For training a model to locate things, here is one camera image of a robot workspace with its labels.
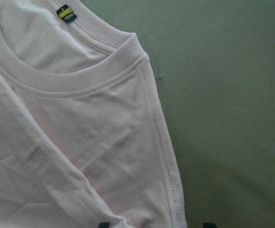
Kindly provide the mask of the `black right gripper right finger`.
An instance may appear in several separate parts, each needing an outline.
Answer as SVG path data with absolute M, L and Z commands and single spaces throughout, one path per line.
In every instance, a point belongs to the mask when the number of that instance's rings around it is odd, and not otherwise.
M 215 223 L 203 223 L 203 228 L 217 228 Z

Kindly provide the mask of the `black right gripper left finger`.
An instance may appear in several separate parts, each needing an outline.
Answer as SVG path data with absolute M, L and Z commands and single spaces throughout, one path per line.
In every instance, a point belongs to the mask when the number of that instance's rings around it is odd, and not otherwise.
M 110 222 L 100 222 L 98 224 L 98 228 L 109 228 L 110 227 Z

